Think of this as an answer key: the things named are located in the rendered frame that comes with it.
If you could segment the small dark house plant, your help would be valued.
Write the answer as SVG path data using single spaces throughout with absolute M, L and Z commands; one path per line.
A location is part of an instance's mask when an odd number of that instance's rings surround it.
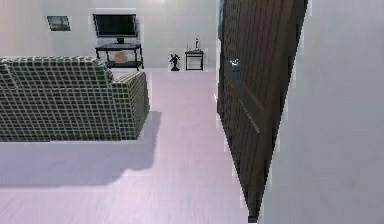
M 173 64 L 173 67 L 171 68 L 172 71 L 179 71 L 179 68 L 177 67 L 179 60 L 180 60 L 180 57 L 177 54 L 170 55 L 169 62 Z

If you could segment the small black side table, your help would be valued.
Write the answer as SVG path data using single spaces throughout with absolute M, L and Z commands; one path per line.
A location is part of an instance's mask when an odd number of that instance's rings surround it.
M 199 68 L 189 68 L 188 59 L 189 58 L 199 58 L 200 67 Z M 202 50 L 188 50 L 185 52 L 185 70 L 200 70 L 204 71 L 204 52 Z

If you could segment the brown wooden room door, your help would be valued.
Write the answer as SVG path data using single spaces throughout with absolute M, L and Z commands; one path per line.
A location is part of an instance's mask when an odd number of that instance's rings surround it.
M 260 216 L 309 0 L 224 0 L 217 113 L 248 210 Z M 232 72 L 230 59 L 240 60 Z

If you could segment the black television stand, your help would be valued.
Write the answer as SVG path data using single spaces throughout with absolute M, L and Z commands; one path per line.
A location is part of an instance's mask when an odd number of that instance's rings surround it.
M 127 60 L 123 63 L 118 63 L 116 61 L 111 61 L 109 58 L 110 52 L 117 52 L 117 51 L 133 51 L 135 59 L 133 61 Z M 95 48 L 96 57 L 100 58 L 100 53 L 105 52 L 106 53 L 106 65 L 108 68 L 135 68 L 136 70 L 143 69 L 144 68 L 144 58 L 143 58 L 143 51 L 140 44 L 133 44 L 133 43 L 109 43 L 109 44 L 103 44 L 101 46 L 97 46 Z

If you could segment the black television set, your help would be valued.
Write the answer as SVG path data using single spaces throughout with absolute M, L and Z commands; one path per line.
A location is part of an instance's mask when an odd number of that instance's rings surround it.
M 94 14 L 93 21 L 98 38 L 115 38 L 123 43 L 123 38 L 138 36 L 135 14 Z

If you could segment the green checked sofa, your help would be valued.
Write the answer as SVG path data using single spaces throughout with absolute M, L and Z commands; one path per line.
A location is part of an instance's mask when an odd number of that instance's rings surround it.
M 83 56 L 0 58 L 0 142 L 136 140 L 149 111 L 143 71 L 116 78 Z

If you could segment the framed landscape wall picture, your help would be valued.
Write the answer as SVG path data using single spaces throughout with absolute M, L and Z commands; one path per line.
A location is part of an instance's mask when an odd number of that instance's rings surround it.
M 49 28 L 51 31 L 70 31 L 69 19 L 67 16 L 48 16 Z

